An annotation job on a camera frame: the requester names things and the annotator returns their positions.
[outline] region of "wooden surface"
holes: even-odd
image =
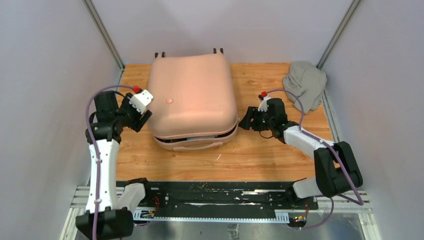
[[[238,116],[248,106],[258,106],[262,91],[282,88],[289,63],[232,63],[231,74]],[[128,64],[122,84],[147,87],[150,64]],[[289,120],[299,122],[301,113],[283,92]],[[332,139],[322,105],[310,111],[303,127],[326,139]],[[129,180],[146,177],[150,181],[295,181],[315,175],[314,162],[294,147],[277,139],[264,139],[258,132],[237,130],[235,138],[217,148],[176,152],[161,148],[145,126],[139,133],[125,129],[117,159],[116,178]]]

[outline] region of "wooden table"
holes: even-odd
[[[150,66],[128,64],[122,84],[146,88]],[[232,63],[238,116],[243,118],[248,106],[259,105],[258,94],[262,91],[282,88],[282,78],[289,67],[289,63]],[[271,93],[271,96],[282,98],[288,119],[299,122],[301,113],[284,93]],[[322,138],[332,139],[322,105],[305,116],[303,127]],[[231,142],[193,152],[161,148],[147,126],[139,133],[125,129],[121,136],[116,166],[118,180],[146,177],[150,181],[295,181],[315,175],[313,160],[300,150],[275,138],[264,139],[252,130],[239,128]]]

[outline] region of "gray wall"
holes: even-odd
[[[93,0],[125,63],[212,53],[318,63],[352,0]]]
[[[87,100],[119,71],[82,1],[0,9],[0,238],[58,239],[89,176]]]
[[[424,1],[366,0],[324,67],[384,240],[422,239]]]

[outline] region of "suitcase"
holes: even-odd
[[[222,50],[185,57],[156,54],[148,90],[154,96],[148,127],[163,148],[209,149],[236,135],[236,98],[230,65]]]

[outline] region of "towel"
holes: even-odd
[[[323,99],[326,83],[326,73],[307,61],[293,62],[288,74],[282,79],[284,89],[300,99],[305,114],[318,108]],[[293,102],[293,106],[300,111],[301,106],[296,98],[289,93],[286,95]]]

